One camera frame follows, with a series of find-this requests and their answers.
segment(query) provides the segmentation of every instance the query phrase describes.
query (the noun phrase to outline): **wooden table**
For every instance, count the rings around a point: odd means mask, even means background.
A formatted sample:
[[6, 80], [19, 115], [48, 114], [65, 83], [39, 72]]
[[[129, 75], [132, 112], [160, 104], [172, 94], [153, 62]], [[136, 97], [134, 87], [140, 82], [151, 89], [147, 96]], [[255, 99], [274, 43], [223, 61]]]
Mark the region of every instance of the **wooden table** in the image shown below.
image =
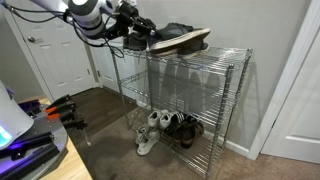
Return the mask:
[[[39, 99], [41, 104], [51, 104], [48, 98], [45, 96], [38, 96], [26, 99], [24, 101]], [[60, 157], [58, 162], [49, 170], [45, 176], [41, 179], [45, 180], [57, 180], [57, 179], [81, 179], [87, 180], [92, 179], [86, 166], [84, 165], [78, 151], [74, 147], [71, 139], [68, 137], [68, 142], [64, 155]]]

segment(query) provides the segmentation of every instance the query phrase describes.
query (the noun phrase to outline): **floor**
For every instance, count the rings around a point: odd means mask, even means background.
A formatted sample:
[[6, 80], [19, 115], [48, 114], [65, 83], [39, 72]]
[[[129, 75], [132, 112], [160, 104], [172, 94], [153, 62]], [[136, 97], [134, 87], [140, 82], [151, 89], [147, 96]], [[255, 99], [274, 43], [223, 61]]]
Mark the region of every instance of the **floor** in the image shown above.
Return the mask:
[[[88, 122], [93, 147], [78, 131], [68, 133], [94, 179], [201, 179], [196, 173], [158, 148], [138, 156], [135, 132], [127, 131], [119, 95], [95, 88], [72, 97]], [[136, 108], [126, 101], [128, 111]], [[249, 160], [226, 149], [215, 166], [213, 179], [320, 179], [320, 165], [259, 155]]]

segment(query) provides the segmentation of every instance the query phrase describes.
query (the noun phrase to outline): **blue light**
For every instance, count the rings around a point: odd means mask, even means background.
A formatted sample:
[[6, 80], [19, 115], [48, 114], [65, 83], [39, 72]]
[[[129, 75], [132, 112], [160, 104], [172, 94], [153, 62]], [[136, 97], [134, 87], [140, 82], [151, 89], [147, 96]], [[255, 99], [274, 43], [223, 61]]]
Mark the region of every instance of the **blue light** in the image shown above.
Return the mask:
[[0, 147], [6, 145], [11, 139], [12, 136], [2, 126], [0, 126]]

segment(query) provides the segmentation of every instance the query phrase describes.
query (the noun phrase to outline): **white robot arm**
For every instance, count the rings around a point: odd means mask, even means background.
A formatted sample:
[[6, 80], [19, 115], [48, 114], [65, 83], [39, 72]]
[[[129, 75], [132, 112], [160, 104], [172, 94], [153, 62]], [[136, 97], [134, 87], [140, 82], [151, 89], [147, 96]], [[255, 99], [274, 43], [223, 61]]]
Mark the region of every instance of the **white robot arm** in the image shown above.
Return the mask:
[[[65, 22], [76, 25], [89, 39], [108, 39], [128, 34], [128, 27], [144, 34], [152, 34], [154, 23], [139, 16], [138, 10], [124, 0], [120, 0], [113, 7], [110, 0], [69, 0], [68, 5], [62, 0], [30, 0], [45, 10], [63, 19]], [[18, 15], [13, 6], [0, 0], [0, 3], [12, 13]], [[114, 18], [116, 23], [106, 29], [102, 13]]]

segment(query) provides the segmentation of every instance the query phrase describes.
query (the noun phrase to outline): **chrome wire shelving unit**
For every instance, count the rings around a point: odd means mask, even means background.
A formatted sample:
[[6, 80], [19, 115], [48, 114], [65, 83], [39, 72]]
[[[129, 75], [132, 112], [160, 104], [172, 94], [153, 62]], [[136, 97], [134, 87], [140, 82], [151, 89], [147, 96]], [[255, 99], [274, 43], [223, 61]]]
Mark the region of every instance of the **chrome wire shelving unit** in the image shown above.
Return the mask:
[[[152, 57], [146, 51], [124, 50], [124, 54], [145, 59], [147, 64], [146, 71], [120, 80], [113, 55], [122, 99], [124, 100], [122, 88], [148, 99], [148, 106], [140, 107], [130, 114], [126, 112], [123, 103], [128, 127], [138, 129], [146, 123], [148, 115], [155, 109], [179, 111], [197, 117], [203, 123], [205, 133], [190, 149], [182, 149], [164, 133], [161, 133], [159, 144], [201, 177], [209, 179], [213, 174], [213, 165], [226, 146], [232, 115], [241, 93], [252, 49], [212, 47], [206, 55], [196, 56], [191, 60], [182, 60], [175, 55]], [[163, 72], [161, 68], [154, 69], [154, 63], [174, 68], [170, 73]], [[181, 77], [177, 75], [177, 67], [190, 71], [186, 71], [185, 76]], [[239, 77], [235, 78], [235, 71], [240, 73]], [[211, 75], [220, 77], [220, 83], [207, 83], [204, 79]]]

